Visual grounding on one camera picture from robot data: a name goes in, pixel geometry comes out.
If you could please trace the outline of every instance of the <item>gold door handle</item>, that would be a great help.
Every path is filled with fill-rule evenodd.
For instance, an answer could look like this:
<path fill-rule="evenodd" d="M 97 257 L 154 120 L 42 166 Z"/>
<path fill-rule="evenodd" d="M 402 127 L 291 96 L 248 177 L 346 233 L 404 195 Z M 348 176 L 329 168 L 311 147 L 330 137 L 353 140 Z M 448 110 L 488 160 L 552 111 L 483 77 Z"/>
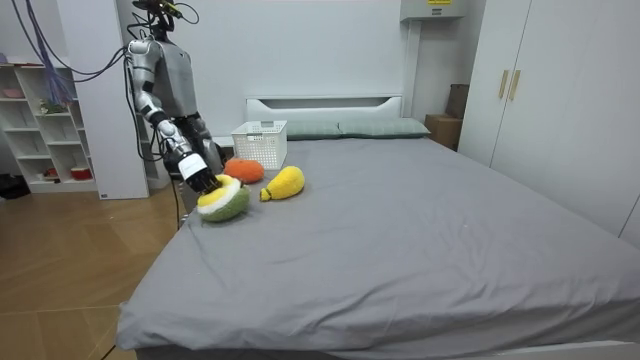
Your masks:
<path fill-rule="evenodd" d="M 518 90 L 518 83 L 520 82 L 520 70 L 516 70 L 513 74 L 513 81 L 509 87 L 509 100 L 513 101 L 516 98 L 516 90 Z"/>
<path fill-rule="evenodd" d="M 500 91 L 498 92 L 498 98 L 504 97 L 504 89 L 507 87 L 507 80 L 509 79 L 509 70 L 502 72 L 502 82 L 500 83 Z"/>

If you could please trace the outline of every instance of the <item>white wardrobe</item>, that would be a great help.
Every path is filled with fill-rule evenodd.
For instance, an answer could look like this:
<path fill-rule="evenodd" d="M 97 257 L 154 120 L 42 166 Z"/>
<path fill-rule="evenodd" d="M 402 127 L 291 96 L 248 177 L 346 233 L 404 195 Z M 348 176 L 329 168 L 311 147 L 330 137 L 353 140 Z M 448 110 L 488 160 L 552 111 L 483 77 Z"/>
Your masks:
<path fill-rule="evenodd" d="M 460 153 L 640 246 L 639 110 L 639 1 L 487 0 Z"/>

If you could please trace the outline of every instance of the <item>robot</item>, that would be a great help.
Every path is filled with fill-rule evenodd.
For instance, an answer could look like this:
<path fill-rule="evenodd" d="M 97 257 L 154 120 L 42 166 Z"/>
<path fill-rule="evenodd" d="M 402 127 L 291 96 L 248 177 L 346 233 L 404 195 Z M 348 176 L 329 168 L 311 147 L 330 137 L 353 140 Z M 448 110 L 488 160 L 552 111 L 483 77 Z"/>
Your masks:
<path fill-rule="evenodd" d="M 133 5 L 147 12 L 147 21 L 127 30 L 134 37 L 132 28 L 151 32 L 127 47 L 136 111 L 166 146 L 164 165 L 171 177 L 183 180 L 196 194 L 211 193 L 221 187 L 215 174 L 222 171 L 224 156 L 198 113 L 191 58 L 167 37 L 174 30 L 174 18 L 183 18 L 182 13 L 173 0 L 133 1 Z"/>

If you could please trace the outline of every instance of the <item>white headboard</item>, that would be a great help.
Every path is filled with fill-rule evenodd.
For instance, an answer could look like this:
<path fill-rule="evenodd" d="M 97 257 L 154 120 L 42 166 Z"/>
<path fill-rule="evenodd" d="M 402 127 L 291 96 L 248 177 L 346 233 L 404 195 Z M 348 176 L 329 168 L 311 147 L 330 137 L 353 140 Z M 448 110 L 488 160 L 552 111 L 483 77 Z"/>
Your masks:
<path fill-rule="evenodd" d="M 246 121 L 389 119 L 400 117 L 402 96 L 261 96 L 247 98 Z"/>

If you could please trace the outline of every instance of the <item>gray pillow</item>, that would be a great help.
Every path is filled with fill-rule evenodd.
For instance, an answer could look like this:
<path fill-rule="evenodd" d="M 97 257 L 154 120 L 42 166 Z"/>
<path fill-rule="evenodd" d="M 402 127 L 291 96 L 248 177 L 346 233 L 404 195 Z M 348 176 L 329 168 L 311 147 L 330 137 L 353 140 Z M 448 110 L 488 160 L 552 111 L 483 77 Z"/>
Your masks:
<path fill-rule="evenodd" d="M 287 140 L 337 139 L 340 135 L 335 121 L 287 121 Z"/>
<path fill-rule="evenodd" d="M 421 138 L 430 134 L 416 119 L 343 120 L 338 123 L 342 137 L 365 139 Z"/>

